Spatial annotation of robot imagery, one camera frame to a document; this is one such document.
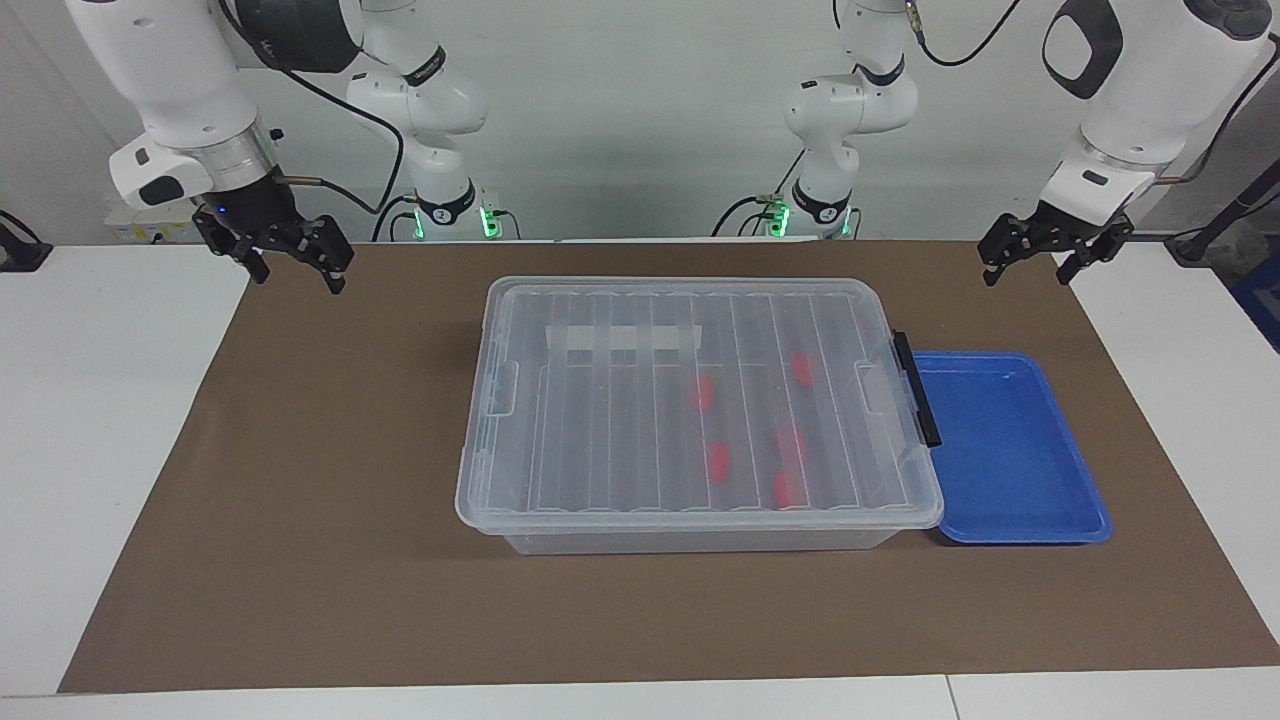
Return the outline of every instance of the lid handle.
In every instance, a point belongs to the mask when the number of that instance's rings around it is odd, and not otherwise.
[[[929,407],[929,397],[924,393],[924,380],[920,379],[920,369],[915,366],[915,355],[911,354],[911,343],[906,340],[906,333],[893,333],[893,352],[897,354],[897,364],[906,372],[906,382],[911,386],[911,395],[915,396],[915,424],[920,428],[920,437],[928,447],[942,445],[942,434],[938,433],[938,421],[933,418],[933,409]]]

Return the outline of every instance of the transparent lid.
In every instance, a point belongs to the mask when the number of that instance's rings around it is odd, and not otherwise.
[[[490,534],[928,528],[942,495],[851,279],[494,283],[458,515]]]

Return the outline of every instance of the blue plastic tray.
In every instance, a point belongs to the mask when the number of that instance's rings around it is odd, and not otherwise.
[[[916,352],[942,447],[941,530],[963,543],[1093,543],[1111,519],[1039,365],[1007,352]]]

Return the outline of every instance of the box lid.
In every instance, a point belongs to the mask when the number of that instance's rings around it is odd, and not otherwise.
[[[494,283],[458,515],[490,534],[929,528],[879,299],[851,279]]]

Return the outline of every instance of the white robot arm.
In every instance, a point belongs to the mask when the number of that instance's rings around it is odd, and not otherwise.
[[[268,67],[338,73],[361,51],[378,60],[376,70],[352,81],[352,105],[385,117],[402,133],[419,206],[457,233],[493,234],[483,211],[472,222],[460,219],[480,193],[448,138],[479,129],[485,102],[470,81],[444,67],[419,0],[65,4],[142,118],[143,135],[111,156],[122,197],[140,209],[198,197],[193,220],[206,243],[243,264],[255,282],[269,274],[259,251],[271,250],[319,269],[337,293],[355,252],[333,218],[307,220],[294,206],[219,31],[221,12],[232,15],[232,5],[233,26]]]
[[[905,0],[849,0],[844,18],[840,40],[854,70],[800,83],[786,111],[804,142],[788,199],[792,232],[804,234],[832,236],[844,225],[859,168],[847,138],[905,126],[918,102],[904,55]]]
[[[494,219],[451,136],[484,127],[488,101],[447,63],[417,0],[365,0],[362,50],[381,67],[347,86],[347,101],[390,122],[404,137],[416,214],[433,240],[490,237]],[[364,120],[370,129],[380,131]]]
[[[1088,113],[1027,219],[1002,215],[979,242],[987,284],[1039,252],[1071,252],[1069,283],[1133,233],[1147,192],[1253,68],[1267,0],[1066,0],[1044,37],[1050,76]]]

